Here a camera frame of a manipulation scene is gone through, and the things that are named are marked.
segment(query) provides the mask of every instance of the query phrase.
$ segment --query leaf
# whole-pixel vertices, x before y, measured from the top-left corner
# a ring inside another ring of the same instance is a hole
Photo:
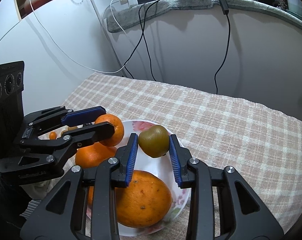
[[[181,208],[175,208],[172,212],[171,212],[171,218],[174,218],[179,212],[180,212]]]

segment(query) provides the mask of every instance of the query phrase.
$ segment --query metal screw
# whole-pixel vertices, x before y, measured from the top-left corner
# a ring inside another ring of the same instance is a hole
[[[63,139],[66,141],[66,140],[69,140],[71,138],[71,136],[70,135],[65,135],[64,137],[63,137]]]
[[[233,173],[233,172],[235,172],[235,168],[233,168],[232,166],[227,166],[226,167],[226,172],[227,173]]]
[[[108,160],[108,163],[110,163],[110,164],[115,164],[115,163],[117,163],[117,162],[118,162],[118,159],[115,158],[115,157],[112,157],[112,158],[110,158],[110,159]]]
[[[79,165],[75,165],[71,168],[72,172],[79,172],[81,170],[81,167]]]
[[[54,159],[55,159],[55,157],[53,157],[52,155],[49,155],[46,160],[47,160],[47,162],[52,162]]]
[[[191,162],[192,164],[198,164],[200,161],[197,158],[192,157],[191,159],[189,159],[189,162]]]

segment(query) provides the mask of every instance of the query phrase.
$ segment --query bowl rim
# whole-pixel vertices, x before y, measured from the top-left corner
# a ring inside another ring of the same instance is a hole
[[[161,126],[163,126],[164,128],[166,128],[166,127],[165,127],[164,125],[162,125],[162,124],[159,124],[159,123],[156,123],[156,122],[152,122],[152,121],[148,121],[148,120],[142,120],[142,119],[125,120],[125,121],[122,121],[122,122],[124,123],[124,122],[134,122],[134,121],[138,121],[138,122],[149,122],[149,123],[153,123],[154,125],[161,125]],[[166,130],[167,130],[170,134],[175,134],[175,133],[171,132],[168,128],[166,128]],[[184,147],[183,144],[182,144],[182,142],[180,141],[179,138],[178,138],[178,142],[179,142],[179,144],[180,144],[181,147]]]

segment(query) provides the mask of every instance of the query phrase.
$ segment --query bed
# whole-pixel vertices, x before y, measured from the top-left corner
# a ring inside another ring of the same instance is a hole
[[[98,73],[87,78],[64,105],[74,110],[101,105],[122,120],[162,124],[207,165],[220,169],[234,166],[284,232],[302,213],[302,122],[282,112],[241,98]],[[74,157],[64,169],[73,165]],[[185,239],[188,217],[189,203],[170,226],[135,239]]]

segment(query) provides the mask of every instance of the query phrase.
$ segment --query black cable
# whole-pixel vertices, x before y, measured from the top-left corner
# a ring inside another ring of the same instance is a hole
[[[229,35],[228,35],[228,43],[227,43],[227,46],[226,46],[226,55],[224,56],[224,60],[221,64],[221,66],[219,67],[219,69],[217,70],[217,72],[215,73],[214,75],[214,82],[215,82],[215,87],[217,88],[217,94],[218,94],[218,85],[217,85],[217,73],[220,71],[220,69],[222,68],[222,66],[224,65],[224,62],[226,61],[227,59],[227,55],[228,55],[228,50],[229,50],[229,44],[230,44],[230,34],[231,34],[231,26],[230,26],[230,19],[229,19],[229,16],[226,14],[226,17],[228,19],[228,24],[229,24]]]
[[[142,23],[141,23],[140,11],[141,11],[142,7],[143,7],[145,4],[143,4],[143,5],[139,8],[139,20],[140,20],[140,26],[141,26],[141,30],[142,30],[142,36],[143,36],[143,39],[144,39],[144,43],[146,44],[147,53],[148,53],[149,61],[150,61],[151,75],[152,75],[152,78],[153,78],[154,81],[156,81],[156,79],[155,79],[154,76],[153,76],[152,62],[151,62],[151,57],[150,57],[150,53],[149,53],[149,48],[148,48],[148,44],[147,44],[147,41],[146,41],[146,37],[145,37],[145,35],[144,35],[144,29],[145,29],[145,25],[146,25],[147,11],[149,10],[149,8],[150,8],[152,5],[158,3],[159,1],[160,1],[160,0],[155,1],[154,3],[152,3],[151,5],[149,5],[149,7],[146,9],[146,11],[145,11],[145,13],[144,13],[143,27],[142,27]]]
[[[149,48],[148,48],[148,44],[147,44],[147,41],[146,41],[146,37],[145,37],[145,35],[144,35],[144,28],[143,28],[142,22],[141,22],[140,10],[141,10],[141,8],[142,8],[143,6],[144,6],[144,4],[143,4],[143,5],[140,7],[140,9],[139,9],[139,21],[140,21],[140,26],[141,26],[142,34],[143,34],[144,43],[146,44],[146,47],[147,47],[147,52],[148,52],[149,61],[150,61],[151,75],[152,75],[153,80],[156,81],[156,79],[154,78],[153,72],[152,72],[152,62],[151,62],[151,57],[150,57],[150,53],[149,53]]]
[[[155,3],[158,3],[160,0],[157,0],[155,1],[154,3],[152,3],[151,5],[149,5],[149,7],[146,9],[145,11],[145,14],[144,14],[144,23],[143,23],[143,29],[142,29],[142,34],[141,34],[141,37],[138,41],[138,44],[135,46],[135,48],[133,49],[131,55],[129,56],[129,58],[126,60],[126,62],[124,63],[124,68],[129,72],[129,70],[125,67],[125,65],[128,63],[128,61],[131,59],[132,55],[134,54],[134,52],[136,51],[137,47],[139,46],[141,40],[142,40],[142,37],[144,36],[144,28],[145,28],[145,25],[146,25],[146,18],[147,18],[147,11],[149,10],[149,8],[154,5]],[[142,6],[139,8],[139,15],[140,15],[140,10],[141,8],[144,6],[145,4],[142,4]]]
[[[128,71],[128,73],[130,74],[130,76],[132,76],[131,72],[127,69],[126,66],[124,66],[125,70]]]

